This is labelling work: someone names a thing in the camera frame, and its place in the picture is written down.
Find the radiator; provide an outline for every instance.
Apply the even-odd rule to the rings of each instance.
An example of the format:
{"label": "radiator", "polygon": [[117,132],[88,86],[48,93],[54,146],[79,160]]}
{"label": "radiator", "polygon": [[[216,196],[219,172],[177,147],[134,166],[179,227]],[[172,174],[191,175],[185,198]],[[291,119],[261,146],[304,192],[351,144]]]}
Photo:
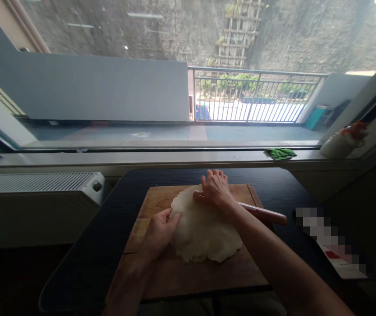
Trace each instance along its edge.
{"label": "radiator", "polygon": [[74,243],[105,185],[100,172],[0,174],[0,248]]}

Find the flattened dough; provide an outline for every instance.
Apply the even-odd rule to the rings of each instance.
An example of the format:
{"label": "flattened dough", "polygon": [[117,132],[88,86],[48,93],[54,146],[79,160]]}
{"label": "flattened dough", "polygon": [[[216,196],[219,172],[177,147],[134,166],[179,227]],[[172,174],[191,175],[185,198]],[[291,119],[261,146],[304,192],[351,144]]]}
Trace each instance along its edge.
{"label": "flattened dough", "polygon": [[173,199],[170,218],[183,215],[171,244],[186,263],[206,258],[222,262],[242,248],[242,240],[219,208],[192,198],[195,190],[202,186],[190,187]]}

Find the glass pane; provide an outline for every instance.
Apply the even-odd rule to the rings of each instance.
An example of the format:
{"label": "glass pane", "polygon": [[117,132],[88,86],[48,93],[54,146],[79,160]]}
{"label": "glass pane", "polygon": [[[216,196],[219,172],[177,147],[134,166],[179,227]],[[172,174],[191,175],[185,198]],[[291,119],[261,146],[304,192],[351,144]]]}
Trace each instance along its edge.
{"label": "glass pane", "polygon": [[0,60],[29,148],[315,146],[376,73],[372,0],[18,4],[51,52]]}

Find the balcony floor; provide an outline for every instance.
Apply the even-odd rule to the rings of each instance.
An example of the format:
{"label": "balcony floor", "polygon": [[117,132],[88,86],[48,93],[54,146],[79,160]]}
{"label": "balcony floor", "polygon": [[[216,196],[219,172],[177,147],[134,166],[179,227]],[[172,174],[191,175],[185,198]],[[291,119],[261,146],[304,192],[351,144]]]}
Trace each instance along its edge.
{"label": "balcony floor", "polygon": [[301,126],[226,126],[110,124],[50,126],[24,123],[40,141],[44,140],[231,140],[231,141],[301,141],[319,140],[324,132]]}

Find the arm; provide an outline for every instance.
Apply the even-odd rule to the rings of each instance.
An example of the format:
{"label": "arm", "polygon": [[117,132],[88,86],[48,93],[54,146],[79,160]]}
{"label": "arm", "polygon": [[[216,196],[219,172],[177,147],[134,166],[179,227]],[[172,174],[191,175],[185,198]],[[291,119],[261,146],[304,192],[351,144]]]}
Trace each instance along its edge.
{"label": "arm", "polygon": [[103,316],[137,314],[152,263],[173,238],[182,216],[178,213],[169,220],[171,211],[168,208],[151,218],[135,263],[126,269],[116,270],[106,296]]}
{"label": "arm", "polygon": [[352,311],[293,250],[240,206],[229,192],[227,176],[208,170],[201,177],[206,197],[230,219],[262,274],[291,314],[353,315]]}

